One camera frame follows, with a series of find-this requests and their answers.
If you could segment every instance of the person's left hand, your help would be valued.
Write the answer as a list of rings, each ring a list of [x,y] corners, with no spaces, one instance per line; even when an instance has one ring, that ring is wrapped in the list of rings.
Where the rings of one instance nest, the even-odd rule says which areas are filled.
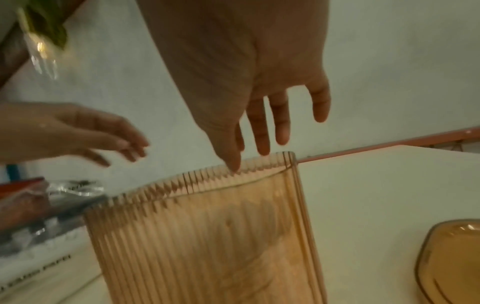
[[[95,150],[117,151],[135,162],[148,145],[121,116],[73,104],[0,104],[0,164],[75,155],[108,167]]]

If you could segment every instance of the amber tray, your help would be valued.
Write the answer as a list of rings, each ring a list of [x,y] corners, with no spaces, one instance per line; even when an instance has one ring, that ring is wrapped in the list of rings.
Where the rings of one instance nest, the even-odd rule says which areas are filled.
[[[480,303],[480,220],[435,225],[415,267],[424,304]]]

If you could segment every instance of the wooden edge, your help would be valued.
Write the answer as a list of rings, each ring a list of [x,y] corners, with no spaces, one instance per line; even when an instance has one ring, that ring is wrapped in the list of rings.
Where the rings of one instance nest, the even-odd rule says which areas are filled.
[[[326,159],[331,157],[349,155],[349,154],[388,148],[388,147],[399,146],[399,145],[414,146],[414,147],[429,147],[432,145],[455,143],[458,141],[473,141],[473,142],[480,141],[480,126],[469,128],[469,129],[452,131],[452,132],[433,134],[433,135],[428,135],[424,137],[394,141],[394,142],[368,146],[363,148],[344,150],[344,151],[335,152],[335,153],[328,153],[328,154],[322,154],[318,156],[306,157],[299,160],[298,163],[306,163],[309,161],[321,160],[321,159]]]
[[[63,13],[63,22],[67,20],[85,0],[61,0],[60,9]],[[0,88],[7,83],[29,59],[24,34],[16,22],[12,29],[0,43]]]

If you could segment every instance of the transparent container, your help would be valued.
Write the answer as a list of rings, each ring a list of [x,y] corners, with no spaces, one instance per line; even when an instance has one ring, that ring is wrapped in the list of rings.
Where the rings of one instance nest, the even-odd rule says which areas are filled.
[[[453,220],[428,233],[415,268],[424,304],[480,303],[480,220]]]
[[[114,304],[326,304],[291,152],[184,173],[84,218]]]

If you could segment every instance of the brown wooden beam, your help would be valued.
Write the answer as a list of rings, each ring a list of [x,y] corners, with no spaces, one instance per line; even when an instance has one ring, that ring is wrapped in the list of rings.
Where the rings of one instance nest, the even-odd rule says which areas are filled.
[[[85,0],[61,0],[60,9],[64,16],[63,22],[67,20]],[[27,44],[24,34],[18,23],[0,43],[0,88],[15,74],[22,65],[29,60]]]

